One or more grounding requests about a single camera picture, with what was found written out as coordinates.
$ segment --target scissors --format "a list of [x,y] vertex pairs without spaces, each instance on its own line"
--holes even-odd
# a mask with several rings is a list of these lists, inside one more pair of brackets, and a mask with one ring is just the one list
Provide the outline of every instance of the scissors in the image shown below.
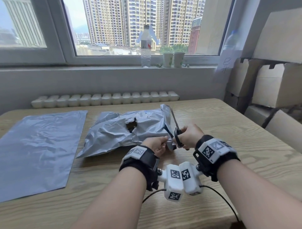
[[179,148],[181,148],[181,147],[184,146],[184,144],[180,142],[180,140],[179,140],[179,138],[178,138],[178,135],[182,134],[182,131],[180,130],[180,128],[179,128],[179,126],[178,126],[178,124],[177,124],[177,121],[176,121],[176,119],[175,119],[174,112],[173,112],[172,108],[171,108],[170,106],[169,106],[169,108],[170,108],[171,114],[172,114],[172,116],[173,116],[175,125],[176,125],[176,128],[175,128],[175,130],[174,130],[174,137],[175,137],[175,140],[176,140],[176,142],[177,142],[177,146],[178,146]]

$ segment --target scissor blade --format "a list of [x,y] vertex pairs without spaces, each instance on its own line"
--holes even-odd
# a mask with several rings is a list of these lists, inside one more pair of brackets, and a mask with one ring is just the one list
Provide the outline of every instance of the scissor blade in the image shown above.
[[171,113],[172,113],[172,116],[173,116],[173,119],[174,119],[175,125],[176,125],[177,129],[179,130],[179,126],[178,126],[178,124],[177,124],[177,122],[176,122],[176,119],[175,119],[175,116],[174,116],[174,112],[173,112],[173,110],[172,110],[172,108],[171,108],[171,107],[170,107],[170,111],[171,111]]

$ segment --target gray mailer bag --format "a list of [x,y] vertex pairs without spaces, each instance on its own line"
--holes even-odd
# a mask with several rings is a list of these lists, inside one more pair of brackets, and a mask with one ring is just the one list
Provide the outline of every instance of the gray mailer bag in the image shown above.
[[0,139],[0,202],[66,186],[86,114],[26,116]]
[[84,148],[77,157],[108,153],[120,146],[140,145],[147,137],[169,136],[167,145],[172,150],[170,123],[170,108],[165,104],[161,104],[160,109],[125,114],[102,112],[88,131]]

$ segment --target hand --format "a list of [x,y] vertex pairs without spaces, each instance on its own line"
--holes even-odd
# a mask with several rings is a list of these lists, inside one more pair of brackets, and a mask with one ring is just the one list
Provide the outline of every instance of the hand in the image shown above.
[[166,151],[166,142],[168,141],[168,136],[166,137],[149,137],[143,142],[143,146],[147,146],[157,157],[160,157]]
[[183,127],[181,131],[182,134],[178,135],[178,138],[184,144],[183,148],[185,149],[195,148],[196,143],[204,136],[202,130],[193,123]]

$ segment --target wood grain surface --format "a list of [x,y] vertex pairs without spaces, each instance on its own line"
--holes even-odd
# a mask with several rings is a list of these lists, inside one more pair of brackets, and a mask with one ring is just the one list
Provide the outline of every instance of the wood grain surface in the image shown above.
[[[161,103],[110,105],[77,108],[15,110],[0,116],[0,137],[27,115],[88,110],[77,153],[102,111],[159,108]],[[218,99],[167,102],[180,126],[195,122],[206,133],[225,140],[237,149],[240,159],[255,172],[302,200],[302,155]],[[117,174],[127,148],[90,158],[75,159],[63,189],[0,203],[0,228],[70,228],[72,223]],[[193,149],[166,153],[159,168],[193,158]],[[220,184],[200,176],[201,182],[227,198]],[[138,228],[229,228],[236,219],[227,204],[212,190],[184,196],[179,203],[167,201],[163,193],[150,197],[142,206]]]

